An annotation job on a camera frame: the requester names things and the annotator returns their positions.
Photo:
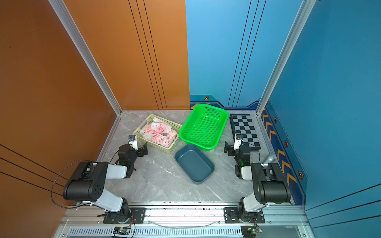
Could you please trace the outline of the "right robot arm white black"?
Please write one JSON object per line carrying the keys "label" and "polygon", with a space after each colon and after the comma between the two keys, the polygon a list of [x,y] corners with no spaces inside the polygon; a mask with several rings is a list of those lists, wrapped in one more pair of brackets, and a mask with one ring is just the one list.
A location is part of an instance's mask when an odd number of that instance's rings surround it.
{"label": "right robot arm white black", "polygon": [[271,205],[291,202],[291,191],[280,165],[272,158],[265,164],[250,161],[251,148],[244,143],[230,145],[225,142],[224,153],[235,159],[235,175],[242,180],[250,180],[253,192],[242,197],[236,208],[224,208],[225,222],[265,223],[263,209]]}

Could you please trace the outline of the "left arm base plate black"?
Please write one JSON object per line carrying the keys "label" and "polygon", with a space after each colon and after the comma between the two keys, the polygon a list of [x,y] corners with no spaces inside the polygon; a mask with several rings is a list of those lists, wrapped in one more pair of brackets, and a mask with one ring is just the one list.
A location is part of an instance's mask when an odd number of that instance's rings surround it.
{"label": "left arm base plate black", "polygon": [[145,207],[129,208],[126,212],[105,212],[103,224],[142,224],[145,218]]}

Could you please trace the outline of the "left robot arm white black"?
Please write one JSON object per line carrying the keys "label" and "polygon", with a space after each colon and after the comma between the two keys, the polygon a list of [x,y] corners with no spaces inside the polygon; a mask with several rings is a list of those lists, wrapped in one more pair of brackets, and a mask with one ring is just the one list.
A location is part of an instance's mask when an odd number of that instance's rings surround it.
{"label": "left robot arm white black", "polygon": [[104,213],[99,217],[104,218],[104,224],[142,224],[145,208],[131,209],[127,199],[105,188],[105,182],[108,179],[130,178],[136,171],[137,158],[147,154],[147,143],[137,149],[125,144],[119,148],[119,158],[115,164],[81,161],[63,189],[63,198],[101,208]]}

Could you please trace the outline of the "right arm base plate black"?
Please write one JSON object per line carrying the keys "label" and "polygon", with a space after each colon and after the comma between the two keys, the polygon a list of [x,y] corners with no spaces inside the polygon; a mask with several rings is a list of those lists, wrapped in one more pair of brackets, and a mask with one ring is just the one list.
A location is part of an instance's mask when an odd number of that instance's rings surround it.
{"label": "right arm base plate black", "polygon": [[247,212],[244,209],[237,207],[223,208],[224,219],[226,224],[250,223],[250,224],[264,224],[265,217],[263,212]]}

